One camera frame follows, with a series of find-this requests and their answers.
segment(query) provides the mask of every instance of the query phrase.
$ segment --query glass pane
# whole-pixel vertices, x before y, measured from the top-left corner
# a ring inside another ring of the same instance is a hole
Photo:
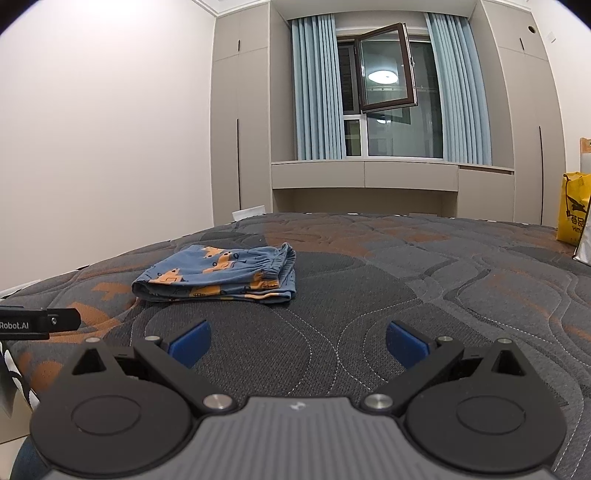
[[[398,32],[388,32],[360,42],[367,104],[408,97]]]
[[[418,106],[368,113],[369,155],[443,157],[437,69],[430,43],[411,42]]]
[[[340,70],[340,85],[343,95],[343,112],[345,115],[358,113],[355,110],[354,95],[357,92],[353,91],[353,77],[351,71],[351,48],[349,46],[339,47],[339,70]]]
[[[345,120],[345,151],[348,157],[361,156],[359,120]]]

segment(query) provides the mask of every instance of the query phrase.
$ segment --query open window sash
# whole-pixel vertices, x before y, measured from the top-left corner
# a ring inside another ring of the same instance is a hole
[[[406,24],[355,37],[355,63],[363,113],[418,105]]]

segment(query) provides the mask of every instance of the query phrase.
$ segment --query white floor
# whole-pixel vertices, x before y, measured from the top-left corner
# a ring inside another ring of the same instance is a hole
[[[0,480],[8,480],[10,478],[12,465],[25,438],[23,437],[0,445]]]

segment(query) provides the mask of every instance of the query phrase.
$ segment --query window seat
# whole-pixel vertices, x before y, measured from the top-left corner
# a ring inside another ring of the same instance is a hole
[[[275,212],[430,213],[512,222],[514,171],[433,160],[271,164]]]

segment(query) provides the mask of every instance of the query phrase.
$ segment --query mattress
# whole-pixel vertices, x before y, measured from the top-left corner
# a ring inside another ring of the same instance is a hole
[[[165,337],[197,317],[212,345],[194,370],[240,402],[249,395],[347,396],[358,402],[404,368],[388,353],[393,320],[468,346],[510,337],[568,422],[554,469],[588,478],[591,454],[591,267],[556,231],[435,216],[272,214],[140,248],[21,290],[4,304],[75,307],[77,332],[8,348],[24,382],[43,394],[77,345],[100,336],[125,346]],[[288,304],[137,300],[131,283],[191,245],[297,251]]]

